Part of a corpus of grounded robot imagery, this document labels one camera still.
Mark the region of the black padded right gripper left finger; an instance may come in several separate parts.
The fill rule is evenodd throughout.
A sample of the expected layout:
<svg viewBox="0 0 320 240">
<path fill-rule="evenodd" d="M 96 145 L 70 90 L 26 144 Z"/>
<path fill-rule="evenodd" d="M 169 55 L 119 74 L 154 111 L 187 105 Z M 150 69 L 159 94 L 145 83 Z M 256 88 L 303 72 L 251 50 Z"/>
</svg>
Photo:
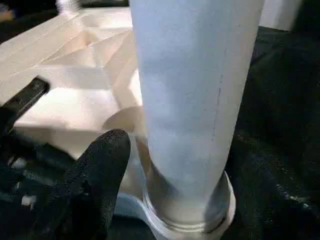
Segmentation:
<svg viewBox="0 0 320 240">
<path fill-rule="evenodd" d="M 96 138 L 46 197 L 27 238 L 106 239 L 130 154 L 122 129 Z"/>
</svg>

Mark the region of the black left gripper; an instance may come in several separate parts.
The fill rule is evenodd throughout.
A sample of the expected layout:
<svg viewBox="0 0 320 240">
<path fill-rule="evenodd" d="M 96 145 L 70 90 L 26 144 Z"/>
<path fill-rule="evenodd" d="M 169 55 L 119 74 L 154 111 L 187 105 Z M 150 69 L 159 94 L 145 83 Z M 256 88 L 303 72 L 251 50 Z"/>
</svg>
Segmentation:
<svg viewBox="0 0 320 240">
<path fill-rule="evenodd" d="M 50 83 L 36 76 L 0 106 L 0 217 L 40 214 L 49 220 L 69 213 L 65 197 L 50 199 L 51 191 L 75 163 L 67 151 L 35 140 L 15 123 L 46 95 Z"/>
</svg>

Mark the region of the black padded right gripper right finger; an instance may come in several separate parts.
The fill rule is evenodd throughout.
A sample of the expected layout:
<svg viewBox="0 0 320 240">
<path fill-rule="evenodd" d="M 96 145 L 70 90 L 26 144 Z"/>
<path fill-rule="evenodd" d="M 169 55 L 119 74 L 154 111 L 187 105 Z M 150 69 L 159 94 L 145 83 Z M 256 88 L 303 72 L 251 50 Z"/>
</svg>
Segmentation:
<svg viewBox="0 0 320 240">
<path fill-rule="evenodd" d="M 320 238 L 320 205 L 288 160 L 254 137 L 233 137 L 226 172 L 236 198 L 236 217 L 249 240 Z"/>
</svg>

